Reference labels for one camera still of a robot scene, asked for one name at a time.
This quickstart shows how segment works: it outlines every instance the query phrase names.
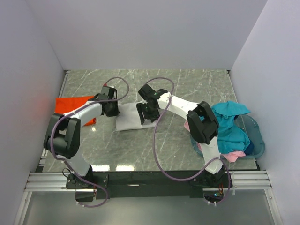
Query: white wall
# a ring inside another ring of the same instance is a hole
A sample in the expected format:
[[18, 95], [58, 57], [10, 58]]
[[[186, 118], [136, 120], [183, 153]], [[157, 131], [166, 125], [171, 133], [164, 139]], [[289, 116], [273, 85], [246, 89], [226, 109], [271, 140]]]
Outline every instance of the white wall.
[[269, 0], [231, 71], [238, 101], [266, 142], [267, 169], [286, 225], [300, 224], [300, 1]]
[[26, 0], [64, 69], [231, 69], [266, 0]]
[[24, 0], [0, 1], [0, 224], [35, 170], [63, 70]]

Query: gray marble surface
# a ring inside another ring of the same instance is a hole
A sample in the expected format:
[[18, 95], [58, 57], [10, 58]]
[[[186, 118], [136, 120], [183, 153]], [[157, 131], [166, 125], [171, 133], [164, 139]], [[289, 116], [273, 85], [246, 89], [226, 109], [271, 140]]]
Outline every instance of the gray marble surface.
[[[236, 101], [226, 70], [71, 70], [61, 92], [62, 97], [95, 95], [113, 76], [125, 78], [130, 91], [119, 103], [141, 101], [137, 91], [146, 81], [157, 76], [168, 77], [175, 83], [174, 95], [188, 101], [206, 101], [210, 105]], [[108, 83], [118, 90], [118, 96], [126, 91], [121, 80]], [[168, 81], [151, 82], [153, 89], [171, 89]], [[189, 132], [183, 127], [184, 119], [167, 112], [157, 129], [157, 154], [165, 170], [199, 170], [204, 159], [193, 149]], [[117, 132], [116, 118], [100, 116], [95, 125], [81, 129], [80, 152], [93, 166], [94, 171], [155, 171], [158, 167], [151, 149], [152, 128]], [[231, 169], [256, 169], [255, 159], [240, 159], [228, 163]], [[47, 155], [44, 172], [61, 172], [64, 165]]]

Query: laundry basket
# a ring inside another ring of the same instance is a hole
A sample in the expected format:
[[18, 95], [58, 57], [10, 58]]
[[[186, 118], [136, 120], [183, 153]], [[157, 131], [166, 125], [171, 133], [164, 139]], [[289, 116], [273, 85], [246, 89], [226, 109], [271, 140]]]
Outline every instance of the laundry basket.
[[[249, 137], [249, 139], [254, 144], [254, 149], [252, 155], [239, 157], [239, 159], [247, 159], [247, 158], [259, 158], [264, 153], [265, 145], [259, 131], [259, 126], [257, 122], [248, 115], [240, 115], [236, 119], [236, 124], [239, 126]], [[191, 136], [191, 142], [194, 150], [201, 156], [203, 156], [202, 152], [197, 147], [197, 142]]]

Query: orange cloth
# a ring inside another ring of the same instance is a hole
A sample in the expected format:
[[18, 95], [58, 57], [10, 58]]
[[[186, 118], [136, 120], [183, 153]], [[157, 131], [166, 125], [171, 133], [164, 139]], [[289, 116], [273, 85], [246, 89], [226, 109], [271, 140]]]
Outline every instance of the orange cloth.
[[[94, 96], [91, 95], [91, 96], [82, 96], [82, 97], [57, 97], [55, 112], [59, 114], [68, 113], [84, 105], [92, 97]], [[85, 126], [92, 125], [95, 123], [96, 123], [96, 118], [93, 118], [92, 120], [87, 122]]]

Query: clothing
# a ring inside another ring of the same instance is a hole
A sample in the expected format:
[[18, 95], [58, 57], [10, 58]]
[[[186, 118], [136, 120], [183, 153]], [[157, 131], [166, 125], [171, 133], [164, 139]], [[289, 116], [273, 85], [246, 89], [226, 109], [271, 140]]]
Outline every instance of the clothing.
[[246, 154], [246, 156], [250, 156], [250, 155], [253, 155], [253, 150], [254, 150], [254, 144], [253, 144], [253, 142], [250, 140], [250, 144], [249, 144], [249, 146], [246, 148], [246, 150], [244, 150], [244, 153]]
[[144, 124], [141, 125], [139, 113], [135, 103], [119, 104], [120, 114], [116, 119], [116, 131], [122, 130], [134, 130], [155, 127], [156, 121], [151, 123], [150, 120], [145, 120]]
[[217, 140], [219, 151], [223, 154], [235, 150], [244, 151], [249, 146], [250, 140], [234, 120], [237, 115], [247, 114], [250, 110], [245, 105], [231, 101], [216, 104], [211, 109], [220, 124]]
[[[184, 123], [184, 127], [189, 131], [189, 126], [187, 121]], [[200, 143], [197, 143], [197, 147], [200, 151], [202, 151]], [[224, 156], [227, 159], [227, 161], [230, 163], [234, 163], [238, 159], [238, 157], [242, 157], [245, 155], [246, 154], [243, 151], [232, 151], [229, 152], [228, 154], [221, 154], [221, 156]]]
[[[92, 96], [82, 96], [82, 97], [57, 97], [55, 112], [59, 114], [68, 113], [74, 109], [79, 108], [92, 97], [94, 96], [92, 95]], [[95, 123], [96, 123], [96, 118], [93, 118], [89, 122], [87, 122], [85, 126], [92, 125]]]

